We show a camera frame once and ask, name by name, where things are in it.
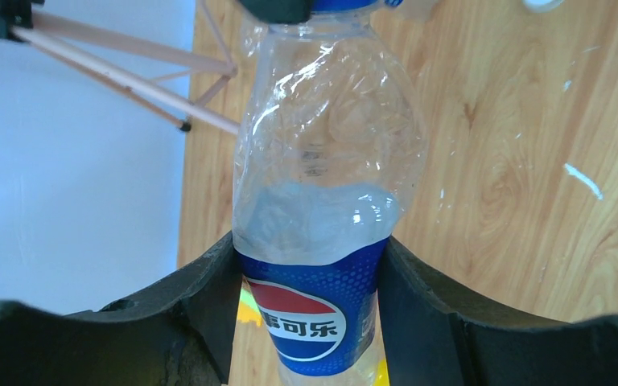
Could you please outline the Pepsi bottle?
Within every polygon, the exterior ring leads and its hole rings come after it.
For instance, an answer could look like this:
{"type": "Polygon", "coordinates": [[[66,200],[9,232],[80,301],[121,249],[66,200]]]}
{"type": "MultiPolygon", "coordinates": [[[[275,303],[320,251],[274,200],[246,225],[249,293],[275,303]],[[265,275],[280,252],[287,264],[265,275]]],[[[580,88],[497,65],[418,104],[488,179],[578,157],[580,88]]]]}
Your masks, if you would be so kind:
{"type": "Polygon", "coordinates": [[[378,1],[269,24],[234,158],[232,235],[285,385],[371,385],[377,269],[428,141],[378,1]]]}

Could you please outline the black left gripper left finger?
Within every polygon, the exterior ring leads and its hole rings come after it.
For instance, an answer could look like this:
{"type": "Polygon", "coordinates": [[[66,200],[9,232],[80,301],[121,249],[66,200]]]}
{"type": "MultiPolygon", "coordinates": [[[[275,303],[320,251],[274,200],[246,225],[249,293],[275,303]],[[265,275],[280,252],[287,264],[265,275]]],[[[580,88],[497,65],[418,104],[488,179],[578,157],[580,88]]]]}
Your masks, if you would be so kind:
{"type": "Polygon", "coordinates": [[[223,385],[241,292],[230,235],[98,311],[0,301],[0,385],[223,385]]]}

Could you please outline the blue bottle cap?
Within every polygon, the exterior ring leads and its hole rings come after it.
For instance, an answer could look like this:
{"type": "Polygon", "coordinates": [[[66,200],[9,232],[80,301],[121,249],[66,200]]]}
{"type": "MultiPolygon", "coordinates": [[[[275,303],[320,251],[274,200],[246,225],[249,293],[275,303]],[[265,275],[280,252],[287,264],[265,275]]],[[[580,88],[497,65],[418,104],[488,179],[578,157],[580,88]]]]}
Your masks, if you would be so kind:
{"type": "Polygon", "coordinates": [[[312,0],[311,12],[339,12],[358,10],[378,3],[378,0],[312,0]]]}

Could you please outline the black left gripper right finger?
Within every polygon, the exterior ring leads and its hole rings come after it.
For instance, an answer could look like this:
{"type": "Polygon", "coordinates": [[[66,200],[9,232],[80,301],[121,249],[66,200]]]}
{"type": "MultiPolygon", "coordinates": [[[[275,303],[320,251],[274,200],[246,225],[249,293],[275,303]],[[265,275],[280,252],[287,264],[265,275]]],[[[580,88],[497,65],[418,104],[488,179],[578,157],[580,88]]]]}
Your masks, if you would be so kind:
{"type": "Polygon", "coordinates": [[[514,309],[395,239],[378,298],[392,385],[618,385],[618,314],[568,323],[514,309]]]}

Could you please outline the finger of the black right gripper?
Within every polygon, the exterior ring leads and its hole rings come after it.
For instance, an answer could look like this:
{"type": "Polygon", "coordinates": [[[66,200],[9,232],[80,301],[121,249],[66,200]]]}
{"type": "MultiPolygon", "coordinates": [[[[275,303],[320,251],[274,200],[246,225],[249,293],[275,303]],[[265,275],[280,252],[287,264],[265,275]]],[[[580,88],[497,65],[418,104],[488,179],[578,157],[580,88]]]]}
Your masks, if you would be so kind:
{"type": "Polygon", "coordinates": [[[250,16],[265,24],[296,25],[311,17],[312,0],[237,0],[250,16]]]}

